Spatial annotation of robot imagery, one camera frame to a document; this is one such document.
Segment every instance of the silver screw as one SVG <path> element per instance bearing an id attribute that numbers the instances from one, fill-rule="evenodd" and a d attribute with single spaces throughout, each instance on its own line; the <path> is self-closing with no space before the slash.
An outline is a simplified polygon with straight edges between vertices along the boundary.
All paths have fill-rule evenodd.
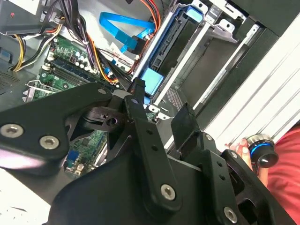
<path id="1" fill-rule="evenodd" d="M 206 134 L 205 137 L 206 137 L 208 140 L 212 141 L 212 137 L 211 137 L 210 135 Z"/>
<path id="2" fill-rule="evenodd" d="M 103 90 L 103 89 L 98 89 L 98 92 L 101 93 L 101 94 L 104 94 L 104 95 L 106 94 L 106 91 Z"/>
<path id="3" fill-rule="evenodd" d="M 24 133 L 24 129 L 17 124 L 6 124 L 0 128 L 0 134 L 9 138 L 16 138 Z"/>
<path id="4" fill-rule="evenodd" d="M 53 149 L 56 149 L 59 146 L 60 141 L 56 137 L 54 137 L 54 136 L 47 135 L 47 136 L 42 137 L 39 140 L 39 144 L 44 149 L 53 150 Z"/>
<path id="5" fill-rule="evenodd" d="M 167 200 L 172 201 L 176 197 L 174 189 L 168 184 L 163 184 L 160 187 L 160 191 L 161 191 L 161 194 L 163 195 L 163 197 Z"/>
<path id="6" fill-rule="evenodd" d="M 237 218 L 236 214 L 229 207 L 224 208 L 224 214 L 227 217 L 227 219 L 229 219 L 230 222 L 232 222 L 233 224 L 236 224 L 238 222 L 238 218 Z"/>
<path id="7" fill-rule="evenodd" d="M 234 157 L 234 158 L 238 158 L 238 155 L 235 153 L 235 152 L 231 152 L 231 155 Z"/>

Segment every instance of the person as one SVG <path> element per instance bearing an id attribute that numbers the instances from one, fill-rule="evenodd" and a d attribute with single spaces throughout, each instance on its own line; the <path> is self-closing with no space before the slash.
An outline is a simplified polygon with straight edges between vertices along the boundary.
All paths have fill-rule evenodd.
<path id="1" fill-rule="evenodd" d="M 231 146 L 252 169 L 246 139 Z M 300 126 L 292 128 L 275 146 L 279 161 L 269 169 L 260 168 L 259 180 L 268 188 L 296 224 L 300 225 Z"/>

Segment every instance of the red shirt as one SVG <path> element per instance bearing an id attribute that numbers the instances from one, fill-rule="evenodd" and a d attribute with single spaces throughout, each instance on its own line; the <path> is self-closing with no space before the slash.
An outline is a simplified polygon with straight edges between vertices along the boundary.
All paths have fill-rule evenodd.
<path id="1" fill-rule="evenodd" d="M 268 189 L 300 225 L 300 127 L 285 134 L 275 151 L 279 161 L 269 169 Z"/>

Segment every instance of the blue ring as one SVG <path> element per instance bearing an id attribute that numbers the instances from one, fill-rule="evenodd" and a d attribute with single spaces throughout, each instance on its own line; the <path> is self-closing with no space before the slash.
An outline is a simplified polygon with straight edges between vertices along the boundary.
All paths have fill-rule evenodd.
<path id="1" fill-rule="evenodd" d="M 252 154 L 254 153 L 254 151 L 256 150 L 256 149 L 258 149 L 259 147 L 262 147 L 262 146 L 271 146 L 271 144 L 269 144 L 269 143 L 262 143 L 262 144 L 259 144 L 259 145 L 257 145 L 257 146 L 255 146 L 252 150 L 251 150 L 251 157 L 252 157 Z"/>

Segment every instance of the motherboard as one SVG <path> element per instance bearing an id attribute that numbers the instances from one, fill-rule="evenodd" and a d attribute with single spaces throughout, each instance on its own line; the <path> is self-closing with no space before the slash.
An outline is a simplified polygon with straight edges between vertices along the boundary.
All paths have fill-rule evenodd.
<path id="1" fill-rule="evenodd" d="M 23 100 L 36 101 L 89 82 L 100 83 L 111 92 L 119 88 L 118 84 L 110 84 L 91 68 L 83 48 L 63 37 L 56 37 L 36 80 L 26 84 L 29 89 L 24 92 Z M 106 132 L 94 131 L 91 136 L 70 143 L 65 172 L 78 178 L 95 169 L 99 154 L 105 150 L 106 139 Z"/>

